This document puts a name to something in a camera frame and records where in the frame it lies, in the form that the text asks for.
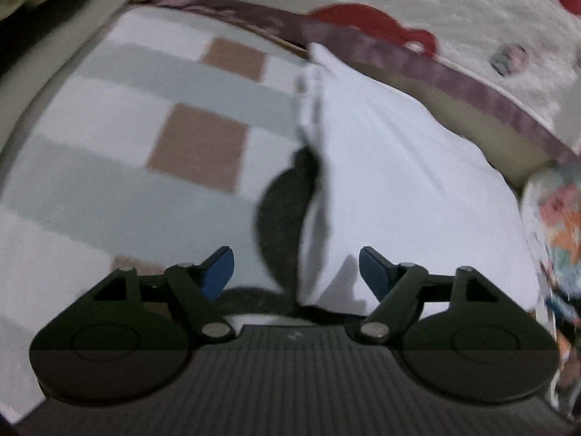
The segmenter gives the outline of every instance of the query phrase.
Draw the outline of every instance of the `white pillow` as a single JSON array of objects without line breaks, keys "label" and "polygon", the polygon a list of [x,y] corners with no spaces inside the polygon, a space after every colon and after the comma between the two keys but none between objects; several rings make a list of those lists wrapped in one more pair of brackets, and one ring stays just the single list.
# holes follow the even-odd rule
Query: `white pillow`
[{"label": "white pillow", "polygon": [[[321,173],[303,225],[298,301],[366,315],[377,300],[358,272],[372,246],[432,274],[478,269],[526,310],[539,284],[515,196],[480,149],[419,101],[311,45],[300,126]],[[442,306],[426,307],[427,313]]]}]

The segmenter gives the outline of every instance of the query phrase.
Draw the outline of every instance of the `small circular pattern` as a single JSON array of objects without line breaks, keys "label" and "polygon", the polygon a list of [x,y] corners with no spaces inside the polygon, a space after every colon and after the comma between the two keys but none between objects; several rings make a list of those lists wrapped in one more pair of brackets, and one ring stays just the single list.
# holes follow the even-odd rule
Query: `small circular pattern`
[{"label": "small circular pattern", "polygon": [[88,360],[121,359],[139,346],[139,335],[122,324],[103,323],[80,330],[71,341],[72,349]]},{"label": "small circular pattern", "polygon": [[384,338],[389,334],[389,327],[383,323],[370,322],[361,326],[361,332],[370,338]]},{"label": "small circular pattern", "polygon": [[202,327],[202,333],[209,338],[223,338],[230,332],[230,326],[224,323],[208,323]]},{"label": "small circular pattern", "polygon": [[518,339],[496,326],[471,326],[454,333],[452,347],[464,359],[492,364],[512,358]]}]

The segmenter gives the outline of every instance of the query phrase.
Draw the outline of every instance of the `maroon fabric border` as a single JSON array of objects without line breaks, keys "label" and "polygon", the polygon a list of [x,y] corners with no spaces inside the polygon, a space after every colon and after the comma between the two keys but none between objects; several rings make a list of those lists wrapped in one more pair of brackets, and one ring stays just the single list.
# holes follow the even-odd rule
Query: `maroon fabric border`
[{"label": "maroon fabric border", "polygon": [[360,62],[425,82],[540,145],[559,162],[579,157],[512,100],[478,80],[411,49],[367,36],[354,28],[322,23],[303,14],[234,0],[133,0],[133,4],[179,9],[225,23],[254,27],[295,45],[319,43],[343,62]]}]

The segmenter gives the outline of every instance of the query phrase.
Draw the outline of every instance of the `brown square pattern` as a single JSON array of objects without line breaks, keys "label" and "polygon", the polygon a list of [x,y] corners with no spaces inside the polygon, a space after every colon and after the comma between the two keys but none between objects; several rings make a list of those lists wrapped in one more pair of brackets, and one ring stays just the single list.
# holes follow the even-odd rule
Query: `brown square pattern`
[{"label": "brown square pattern", "polygon": [[243,44],[216,37],[202,63],[258,81],[266,54]]},{"label": "brown square pattern", "polygon": [[175,106],[148,167],[233,193],[248,126],[185,104]]}]

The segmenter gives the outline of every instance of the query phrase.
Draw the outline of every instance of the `striped blanket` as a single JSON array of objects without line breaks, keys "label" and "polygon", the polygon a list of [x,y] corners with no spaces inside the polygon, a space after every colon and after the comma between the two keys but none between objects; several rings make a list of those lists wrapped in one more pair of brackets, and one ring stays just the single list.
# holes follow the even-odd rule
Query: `striped blanket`
[{"label": "striped blanket", "polygon": [[35,332],[116,267],[159,273],[228,245],[223,314],[294,307],[310,195],[293,116],[303,60],[149,7],[124,12],[86,52],[2,162],[0,411],[12,420],[42,400],[27,356]]}]

